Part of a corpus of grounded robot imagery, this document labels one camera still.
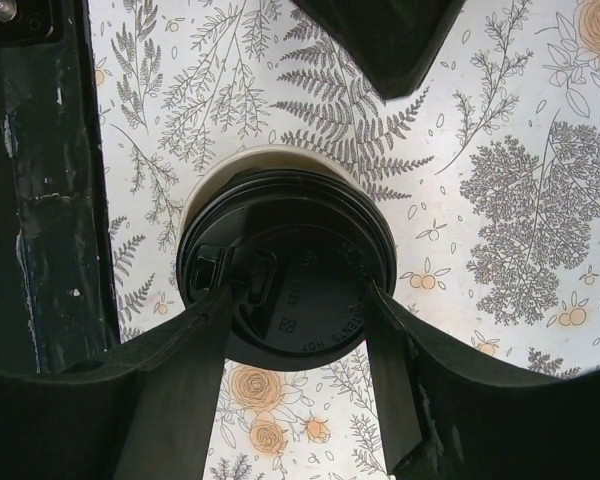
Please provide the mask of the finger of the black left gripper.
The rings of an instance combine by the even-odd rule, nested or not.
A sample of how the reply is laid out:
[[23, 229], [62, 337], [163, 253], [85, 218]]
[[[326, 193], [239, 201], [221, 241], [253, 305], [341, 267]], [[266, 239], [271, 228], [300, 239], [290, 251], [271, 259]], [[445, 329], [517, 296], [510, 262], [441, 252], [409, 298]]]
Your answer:
[[295, 0], [353, 58], [379, 96], [420, 88], [463, 0]]

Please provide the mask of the white paper coffee cup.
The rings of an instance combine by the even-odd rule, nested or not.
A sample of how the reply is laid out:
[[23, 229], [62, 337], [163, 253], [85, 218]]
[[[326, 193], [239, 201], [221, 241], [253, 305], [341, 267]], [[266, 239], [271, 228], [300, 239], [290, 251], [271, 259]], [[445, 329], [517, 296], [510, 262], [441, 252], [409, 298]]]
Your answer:
[[282, 144], [257, 146], [237, 151], [220, 161], [205, 173], [187, 196], [177, 229], [177, 242], [184, 236], [187, 224], [211, 199], [211, 197], [234, 177], [251, 171], [296, 169], [325, 174], [338, 178], [364, 192], [351, 173], [335, 160], [300, 147]]

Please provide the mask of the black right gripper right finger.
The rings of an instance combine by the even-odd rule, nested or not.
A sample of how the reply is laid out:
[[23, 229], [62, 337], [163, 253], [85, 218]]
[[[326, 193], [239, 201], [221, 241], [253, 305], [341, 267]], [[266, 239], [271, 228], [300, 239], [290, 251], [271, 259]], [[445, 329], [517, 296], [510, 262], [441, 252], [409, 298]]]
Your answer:
[[398, 479], [600, 479], [600, 368], [485, 355], [375, 285], [363, 304], [386, 469]]

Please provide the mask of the black plastic cup lid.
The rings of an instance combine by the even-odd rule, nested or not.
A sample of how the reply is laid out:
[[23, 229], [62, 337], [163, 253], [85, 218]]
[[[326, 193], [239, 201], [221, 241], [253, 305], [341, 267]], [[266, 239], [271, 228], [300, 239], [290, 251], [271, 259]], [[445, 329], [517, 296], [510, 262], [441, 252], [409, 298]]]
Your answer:
[[188, 305], [230, 289], [230, 360], [309, 370], [363, 341], [366, 289], [394, 292], [396, 246], [378, 207], [346, 181], [255, 168], [213, 188], [186, 221], [176, 278]]

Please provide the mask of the floral patterned table mat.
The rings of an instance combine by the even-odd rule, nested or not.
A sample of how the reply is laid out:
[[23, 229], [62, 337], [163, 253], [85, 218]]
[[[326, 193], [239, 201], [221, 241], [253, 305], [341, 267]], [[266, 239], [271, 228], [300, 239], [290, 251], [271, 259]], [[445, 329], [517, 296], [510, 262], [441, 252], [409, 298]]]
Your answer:
[[395, 101], [288, 1], [93, 1], [89, 18], [123, 339], [182, 309], [194, 186], [285, 144], [378, 205], [412, 313], [535, 372], [600, 369], [600, 1], [469, 1]]

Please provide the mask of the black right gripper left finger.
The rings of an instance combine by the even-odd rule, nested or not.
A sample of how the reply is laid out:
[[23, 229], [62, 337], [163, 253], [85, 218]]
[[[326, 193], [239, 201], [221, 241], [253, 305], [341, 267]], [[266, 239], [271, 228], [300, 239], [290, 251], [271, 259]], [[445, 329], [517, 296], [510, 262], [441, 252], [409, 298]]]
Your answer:
[[59, 374], [0, 371], [0, 479], [200, 479], [231, 326], [221, 287]]

